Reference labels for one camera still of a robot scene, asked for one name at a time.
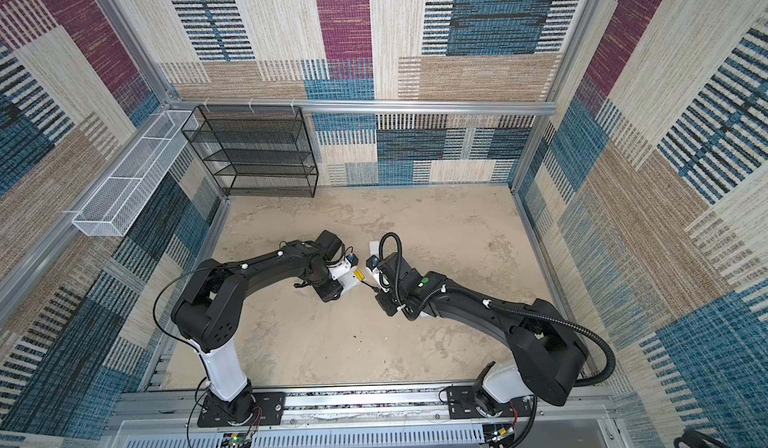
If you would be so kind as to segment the white remote control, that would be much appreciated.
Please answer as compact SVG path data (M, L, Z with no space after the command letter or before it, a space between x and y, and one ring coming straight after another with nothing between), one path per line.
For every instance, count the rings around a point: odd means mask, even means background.
M332 274L342 287L341 296L344 296L358 285L363 285L365 281L365 275L357 266L340 266L334 268Z

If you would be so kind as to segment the pink handled screwdriver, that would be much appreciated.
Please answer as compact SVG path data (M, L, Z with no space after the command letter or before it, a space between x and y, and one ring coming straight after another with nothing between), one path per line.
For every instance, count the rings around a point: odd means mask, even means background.
M372 290L373 290L375 293L379 293L379 292L381 292L381 288L380 288L380 287L378 287L378 286L374 286L373 284L371 284L371 283L369 283L369 282L367 282L367 281L365 281L365 280L360 280L360 283L362 283L362 284L364 284L365 286L367 286L367 287L371 288L371 289L372 289Z

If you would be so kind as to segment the white battery cover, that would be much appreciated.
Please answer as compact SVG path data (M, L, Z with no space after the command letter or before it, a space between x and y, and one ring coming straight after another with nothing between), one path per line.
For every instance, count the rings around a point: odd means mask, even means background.
M379 257L379 246L380 246L379 241L371 241L369 243L370 254Z

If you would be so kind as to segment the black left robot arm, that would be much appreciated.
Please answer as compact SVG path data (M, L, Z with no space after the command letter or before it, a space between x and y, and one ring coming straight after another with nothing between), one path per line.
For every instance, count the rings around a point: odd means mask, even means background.
M321 301L334 301L359 281L357 265L356 255L327 230L314 241L290 241L254 258L200 263L177 300L171 320L206 371L205 409L235 426L255 415L252 384L241 368L233 341L247 297L297 278L299 288L311 287Z

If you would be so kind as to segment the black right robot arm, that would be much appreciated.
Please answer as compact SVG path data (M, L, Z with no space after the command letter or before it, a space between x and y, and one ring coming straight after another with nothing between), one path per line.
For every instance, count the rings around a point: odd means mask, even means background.
M594 331L562 317L550 302L511 302L466 288L448 276L419 273L402 249L377 252L366 261L376 279L376 300L388 316L403 314L460 322L502 343L512 354L491 362L473 384L478 412L496 417L512 400L528 397L562 406L575 387L607 381L617 360Z

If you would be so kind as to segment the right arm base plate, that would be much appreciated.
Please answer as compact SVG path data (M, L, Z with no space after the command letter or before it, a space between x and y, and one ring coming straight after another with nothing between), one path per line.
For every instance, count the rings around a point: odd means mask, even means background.
M532 398L515 398L501 403L470 385L449 385L438 392L438 399L448 407L451 419L528 417Z

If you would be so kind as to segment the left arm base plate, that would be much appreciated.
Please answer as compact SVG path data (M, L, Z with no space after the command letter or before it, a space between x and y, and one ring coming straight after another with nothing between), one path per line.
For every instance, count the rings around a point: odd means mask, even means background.
M196 426L199 428L249 427L257 424L277 426L282 420L285 401L285 392L244 393L232 401L223 401L208 390Z

